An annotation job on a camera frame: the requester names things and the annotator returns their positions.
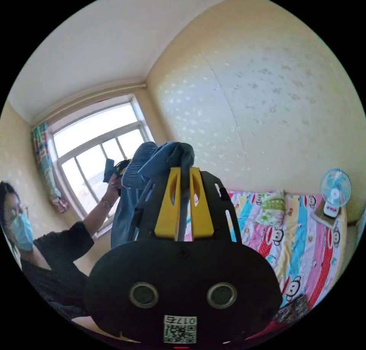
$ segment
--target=window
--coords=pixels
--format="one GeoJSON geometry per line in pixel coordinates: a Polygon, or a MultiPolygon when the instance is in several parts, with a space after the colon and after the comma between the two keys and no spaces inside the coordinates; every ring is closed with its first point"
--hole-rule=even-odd
{"type": "MultiPolygon", "coordinates": [[[[83,116],[53,133],[56,167],[81,218],[93,210],[107,190],[103,183],[106,158],[115,164],[132,158],[147,140],[131,101],[83,116]]],[[[118,202],[102,228],[112,222],[118,202]]]]}

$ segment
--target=fan base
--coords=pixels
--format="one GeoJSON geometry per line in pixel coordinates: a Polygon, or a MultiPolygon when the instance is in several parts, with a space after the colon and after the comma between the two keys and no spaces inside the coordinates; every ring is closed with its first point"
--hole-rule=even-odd
{"type": "Polygon", "coordinates": [[[335,218],[338,215],[339,208],[329,204],[328,202],[325,202],[323,212],[325,215],[335,218]]]}

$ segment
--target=glasses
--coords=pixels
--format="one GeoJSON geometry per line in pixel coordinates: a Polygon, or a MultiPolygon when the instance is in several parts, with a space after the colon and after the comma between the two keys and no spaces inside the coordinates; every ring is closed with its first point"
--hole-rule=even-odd
{"type": "Polygon", "coordinates": [[[27,216],[27,218],[29,218],[29,216],[28,216],[28,207],[26,205],[23,205],[22,210],[23,210],[23,213],[27,216]]]}
{"type": "MultiPolygon", "coordinates": [[[[20,207],[20,209],[28,218],[28,207],[26,205],[23,205],[20,207]]],[[[9,213],[10,221],[14,221],[15,218],[19,215],[19,211],[16,209],[10,209],[8,213],[9,213]]]]}

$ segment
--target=woman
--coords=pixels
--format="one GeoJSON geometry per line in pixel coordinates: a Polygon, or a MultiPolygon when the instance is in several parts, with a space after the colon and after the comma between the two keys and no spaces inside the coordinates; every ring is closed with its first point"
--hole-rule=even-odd
{"type": "Polygon", "coordinates": [[[92,236],[101,228],[117,201],[120,178],[113,175],[103,199],[82,221],[60,233],[50,232],[33,240],[27,209],[7,182],[0,183],[0,224],[13,250],[20,252],[22,271],[38,293],[61,316],[96,333],[120,340],[97,327],[84,307],[82,295],[87,276],[74,261],[93,246],[92,236]]]}

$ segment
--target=white ceiling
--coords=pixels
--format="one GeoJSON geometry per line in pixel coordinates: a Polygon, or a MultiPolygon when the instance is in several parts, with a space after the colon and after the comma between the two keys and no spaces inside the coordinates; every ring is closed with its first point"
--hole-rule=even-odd
{"type": "Polygon", "coordinates": [[[59,100],[105,83],[145,80],[169,42],[224,0],[98,0],[56,28],[19,73],[9,101],[33,123],[59,100]]]}

